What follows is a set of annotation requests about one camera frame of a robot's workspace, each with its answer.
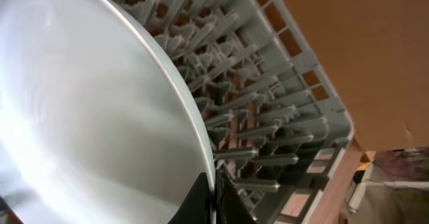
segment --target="brown surface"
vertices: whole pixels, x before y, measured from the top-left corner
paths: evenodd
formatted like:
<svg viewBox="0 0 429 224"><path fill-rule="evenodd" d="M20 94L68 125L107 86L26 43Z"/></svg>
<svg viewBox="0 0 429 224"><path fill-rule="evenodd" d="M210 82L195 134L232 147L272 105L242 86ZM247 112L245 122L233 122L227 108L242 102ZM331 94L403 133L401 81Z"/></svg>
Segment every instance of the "brown surface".
<svg viewBox="0 0 429 224"><path fill-rule="evenodd" d="M347 148L334 176L325 188L310 224L332 224L334 219L338 218L346 191L350 186L361 156L362 151L356 141L353 140Z"/></svg>
<svg viewBox="0 0 429 224"><path fill-rule="evenodd" d="M284 0L363 150L429 144L429 0Z"/></svg>

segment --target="cardboard box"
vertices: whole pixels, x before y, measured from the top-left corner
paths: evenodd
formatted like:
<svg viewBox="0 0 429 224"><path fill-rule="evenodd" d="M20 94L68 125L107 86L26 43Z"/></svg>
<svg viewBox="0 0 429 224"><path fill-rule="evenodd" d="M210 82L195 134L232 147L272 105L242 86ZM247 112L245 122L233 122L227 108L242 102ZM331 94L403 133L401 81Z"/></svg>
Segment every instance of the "cardboard box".
<svg viewBox="0 0 429 224"><path fill-rule="evenodd" d="M363 151L429 144L429 0L284 0Z"/></svg>

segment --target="plastic dish rack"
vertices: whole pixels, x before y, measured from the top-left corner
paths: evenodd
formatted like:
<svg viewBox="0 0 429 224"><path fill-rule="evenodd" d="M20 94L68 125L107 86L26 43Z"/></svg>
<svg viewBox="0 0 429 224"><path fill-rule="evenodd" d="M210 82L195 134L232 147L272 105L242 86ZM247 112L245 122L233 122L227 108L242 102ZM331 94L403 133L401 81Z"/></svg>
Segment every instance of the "plastic dish rack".
<svg viewBox="0 0 429 224"><path fill-rule="evenodd" d="M177 66L254 220L308 222L354 131L284 2L113 1Z"/></svg>

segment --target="dish rack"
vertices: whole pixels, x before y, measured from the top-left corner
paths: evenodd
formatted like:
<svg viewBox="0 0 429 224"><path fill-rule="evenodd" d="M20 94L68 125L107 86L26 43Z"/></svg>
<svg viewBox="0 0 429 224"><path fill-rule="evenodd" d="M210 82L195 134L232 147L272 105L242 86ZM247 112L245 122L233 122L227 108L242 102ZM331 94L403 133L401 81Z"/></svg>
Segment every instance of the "dish rack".
<svg viewBox="0 0 429 224"><path fill-rule="evenodd" d="M282 0L113 0L158 41L256 223L307 223L353 123Z"/></svg>

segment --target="white object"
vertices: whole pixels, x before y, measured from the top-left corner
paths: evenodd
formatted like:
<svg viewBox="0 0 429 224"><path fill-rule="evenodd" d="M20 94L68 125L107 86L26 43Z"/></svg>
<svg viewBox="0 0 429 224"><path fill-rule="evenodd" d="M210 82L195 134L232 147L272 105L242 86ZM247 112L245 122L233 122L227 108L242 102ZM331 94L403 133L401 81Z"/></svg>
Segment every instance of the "white object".
<svg viewBox="0 0 429 224"><path fill-rule="evenodd" d="M214 188L187 86L118 10L0 0L0 195L24 223L167 223L198 174Z"/></svg>

